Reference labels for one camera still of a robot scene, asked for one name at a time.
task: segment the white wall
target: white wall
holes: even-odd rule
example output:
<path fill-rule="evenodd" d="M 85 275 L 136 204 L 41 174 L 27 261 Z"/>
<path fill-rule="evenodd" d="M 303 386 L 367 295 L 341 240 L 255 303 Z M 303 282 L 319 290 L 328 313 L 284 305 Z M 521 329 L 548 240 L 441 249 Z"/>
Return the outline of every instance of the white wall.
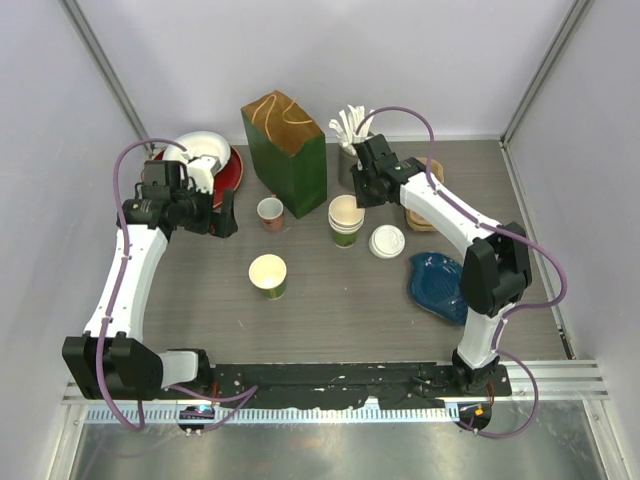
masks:
<path fill-rule="evenodd" d="M 323 129 L 346 103 L 402 105 L 438 134 L 497 137 L 571 3 L 80 0 L 150 134 L 232 141 L 240 107 L 275 88 Z M 425 134 L 407 116 L 376 123 Z"/>
<path fill-rule="evenodd" d="M 540 240 L 569 277 L 563 314 L 596 358 L 640 458 L 640 3 L 594 2 L 512 144 Z"/>
<path fill-rule="evenodd" d="M 42 480 L 62 342 L 106 280 L 111 169 L 134 138 L 57 2 L 5 3 L 0 31 L 0 476 Z M 125 170 L 129 185 L 139 166 Z"/>

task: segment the rope handle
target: rope handle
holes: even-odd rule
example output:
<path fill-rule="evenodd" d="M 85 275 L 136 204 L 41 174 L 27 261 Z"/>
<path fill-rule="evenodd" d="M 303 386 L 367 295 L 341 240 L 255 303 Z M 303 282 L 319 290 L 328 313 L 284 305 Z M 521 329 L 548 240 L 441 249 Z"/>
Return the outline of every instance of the rope handle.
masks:
<path fill-rule="evenodd" d="M 271 106 L 269 107 L 269 110 L 267 110 L 267 116 L 264 119 L 264 131 L 266 132 L 267 138 L 269 138 L 269 141 L 273 141 L 271 139 L 271 133 L 269 132 L 269 117 L 271 116 L 271 111 L 273 110 L 273 107 L 275 107 L 276 101 L 278 100 L 278 97 L 276 96 L 276 94 L 272 93 L 267 98 L 265 98 L 264 101 L 258 106 L 258 108 L 255 109 L 255 111 L 253 112 L 253 116 L 251 117 L 251 123 L 255 124 L 255 120 L 256 120 L 256 116 L 258 115 L 258 112 L 271 99 L 273 99 L 273 102 L 271 102 Z M 293 105 L 295 103 L 296 103 L 296 99 L 294 98 L 293 100 L 291 100 L 291 104 L 287 108 L 285 108 L 284 111 L 282 112 L 282 115 L 281 115 L 282 120 L 285 123 L 288 123 L 289 125 L 305 125 L 307 123 L 313 123 L 313 120 L 311 120 L 311 119 L 309 119 L 309 120 L 287 120 L 286 118 L 284 118 L 284 115 L 289 110 L 291 110 L 291 107 L 293 107 Z"/>

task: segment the cup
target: cup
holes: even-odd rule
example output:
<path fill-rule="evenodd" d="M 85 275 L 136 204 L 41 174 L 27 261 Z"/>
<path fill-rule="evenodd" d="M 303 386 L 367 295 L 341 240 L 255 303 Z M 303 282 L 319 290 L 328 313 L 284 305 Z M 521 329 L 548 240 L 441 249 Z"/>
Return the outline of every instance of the cup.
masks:
<path fill-rule="evenodd" d="M 282 230 L 284 225 L 284 205 L 275 195 L 267 197 L 258 203 L 258 216 L 264 228 L 270 232 Z"/>
<path fill-rule="evenodd" d="M 335 244 L 340 248 L 353 245 L 364 223 L 364 208 L 358 208 L 356 197 L 340 195 L 334 198 L 329 204 L 328 217 Z"/>
<path fill-rule="evenodd" d="M 277 255 L 261 255 L 249 266 L 249 279 L 263 296 L 277 300 L 286 289 L 287 264 Z"/>

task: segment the wicker tray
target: wicker tray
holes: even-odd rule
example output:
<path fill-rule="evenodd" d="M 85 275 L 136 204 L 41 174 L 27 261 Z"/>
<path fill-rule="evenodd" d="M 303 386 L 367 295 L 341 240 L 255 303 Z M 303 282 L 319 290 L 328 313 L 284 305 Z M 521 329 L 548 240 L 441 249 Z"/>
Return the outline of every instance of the wicker tray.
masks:
<path fill-rule="evenodd" d="M 416 157 L 417 160 L 426 165 L 427 159 L 425 157 Z M 431 160 L 431 172 L 436 176 L 436 178 L 440 181 L 440 183 L 444 183 L 444 168 L 442 165 L 435 161 Z M 427 222 L 424 218 L 418 215 L 416 212 L 412 212 L 411 210 L 405 210 L 405 216 L 407 219 L 407 224 L 411 228 L 411 230 L 415 230 L 416 232 L 435 232 L 436 228 Z"/>

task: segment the blue plate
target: blue plate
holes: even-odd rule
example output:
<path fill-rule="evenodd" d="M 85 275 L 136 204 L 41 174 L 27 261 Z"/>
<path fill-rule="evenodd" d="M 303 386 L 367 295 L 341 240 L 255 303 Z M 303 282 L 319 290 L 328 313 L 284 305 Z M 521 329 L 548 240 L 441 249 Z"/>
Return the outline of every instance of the blue plate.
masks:
<path fill-rule="evenodd" d="M 465 325 L 469 307 L 460 293 L 462 266 L 441 253 L 418 253 L 409 260 L 408 291 L 413 301 L 456 325 Z"/>

